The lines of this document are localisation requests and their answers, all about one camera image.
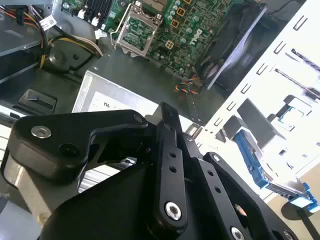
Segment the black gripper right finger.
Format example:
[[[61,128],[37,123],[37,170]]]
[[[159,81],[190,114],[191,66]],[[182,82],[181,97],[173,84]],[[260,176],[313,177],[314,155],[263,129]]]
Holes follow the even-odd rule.
[[[215,152],[181,136],[190,240],[296,240],[289,226]]]

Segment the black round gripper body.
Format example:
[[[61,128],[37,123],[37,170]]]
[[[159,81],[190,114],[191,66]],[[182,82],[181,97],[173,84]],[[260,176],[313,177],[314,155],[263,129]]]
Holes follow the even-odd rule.
[[[230,240],[234,209],[214,167],[132,166],[60,205],[42,240]]]

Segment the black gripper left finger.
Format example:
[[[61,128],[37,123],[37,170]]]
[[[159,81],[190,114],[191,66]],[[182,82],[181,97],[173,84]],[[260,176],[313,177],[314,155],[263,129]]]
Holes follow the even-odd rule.
[[[40,194],[25,198],[29,209],[35,212],[45,202],[51,217],[64,202],[133,166],[183,167],[179,115],[166,103],[159,110],[158,124],[134,110],[19,119],[9,137],[7,164],[25,168]]]

